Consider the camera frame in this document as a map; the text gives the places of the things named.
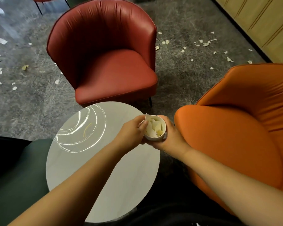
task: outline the white tabletop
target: white tabletop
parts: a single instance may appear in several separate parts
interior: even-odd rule
[[[122,125],[141,115],[120,102],[101,102],[73,115],[50,146],[46,180],[52,190],[117,135]],[[86,222],[117,219],[136,207],[150,190],[159,166],[160,152],[144,144],[126,154],[114,168]]]

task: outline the metal chair leg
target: metal chair leg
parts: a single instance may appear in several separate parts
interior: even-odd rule
[[[70,9],[70,6],[69,6],[69,4],[68,4],[67,0],[64,0],[64,1],[67,3],[67,5],[68,5],[68,7],[69,7],[69,9]]]
[[[152,99],[151,99],[151,97],[149,97],[149,102],[150,102],[150,106],[152,108]]]
[[[41,12],[41,10],[40,10],[40,8],[39,8],[39,6],[38,6],[38,3],[35,2],[35,4],[37,5],[38,10],[40,11],[41,15],[43,15],[42,12]]]

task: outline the paper debris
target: paper debris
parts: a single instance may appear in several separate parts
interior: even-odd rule
[[[0,38],[0,43],[4,45],[7,43],[7,41],[5,39]]]
[[[5,12],[3,11],[2,8],[0,8],[0,15],[5,15]]]
[[[22,67],[22,70],[27,70],[28,67],[29,67],[29,65],[24,65],[24,66]]]
[[[226,57],[227,58],[227,60],[228,60],[228,62],[234,62],[233,60],[231,60],[229,57]]]

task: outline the white paper cup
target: white paper cup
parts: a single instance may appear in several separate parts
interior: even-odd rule
[[[162,135],[159,136],[159,137],[150,137],[150,136],[146,135],[146,133],[145,133],[144,137],[146,137],[147,140],[151,140],[151,141],[161,141],[164,137],[165,132],[166,132],[166,122],[163,120],[163,118],[161,118],[159,116],[151,115],[150,118],[161,122]]]

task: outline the red chair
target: red chair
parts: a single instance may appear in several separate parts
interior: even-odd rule
[[[41,12],[41,10],[40,10],[40,8],[39,8],[39,6],[38,6],[38,3],[37,3],[37,2],[42,2],[42,4],[44,4],[43,2],[46,2],[46,1],[52,1],[52,0],[33,0],[33,1],[34,1],[34,2],[35,2],[35,4],[37,5],[38,10],[40,11],[41,15],[43,15],[43,14],[42,14],[42,12]]]
[[[125,0],[90,0],[57,20],[47,52],[83,107],[151,99],[158,81],[156,33],[139,6]]]

